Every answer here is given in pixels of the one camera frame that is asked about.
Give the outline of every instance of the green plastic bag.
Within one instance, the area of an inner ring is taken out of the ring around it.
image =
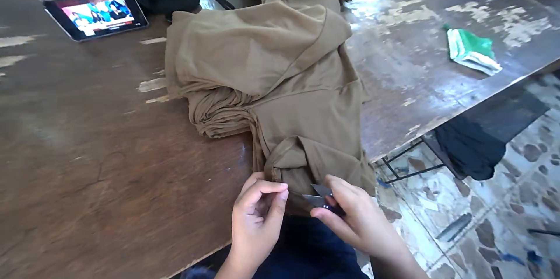
[[[492,51],[491,39],[479,38],[463,29],[451,29],[447,24],[444,27],[447,30],[449,57],[452,61],[489,76],[502,70]]]

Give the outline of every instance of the fingernail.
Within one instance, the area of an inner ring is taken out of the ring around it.
[[[284,190],[282,193],[280,193],[280,198],[282,198],[282,200],[288,199],[288,190]]]

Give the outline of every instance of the speckled terrazzo floor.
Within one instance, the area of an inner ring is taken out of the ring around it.
[[[526,231],[560,231],[560,80],[549,74],[522,83],[550,110],[508,143],[492,179],[460,181],[440,168],[377,188],[378,204],[433,279],[560,278],[560,238]],[[412,173],[439,163],[420,144],[391,165]],[[376,166],[380,178],[394,178]],[[436,239],[464,213],[472,221],[454,240]],[[529,250],[542,260],[527,261]]]

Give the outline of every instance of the dark pants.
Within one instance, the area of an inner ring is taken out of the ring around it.
[[[285,216],[280,238],[254,279],[368,279],[354,249],[316,218]]]

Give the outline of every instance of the worn table surface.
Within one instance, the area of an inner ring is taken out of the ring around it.
[[[251,137],[200,137],[186,101],[167,100],[165,44],[146,42],[165,36],[164,20],[75,43],[39,0],[0,3],[0,277],[161,278],[225,245]],[[557,3],[347,4],[350,55],[372,96],[369,156],[560,58]],[[449,61],[445,22],[492,38],[503,71]]]

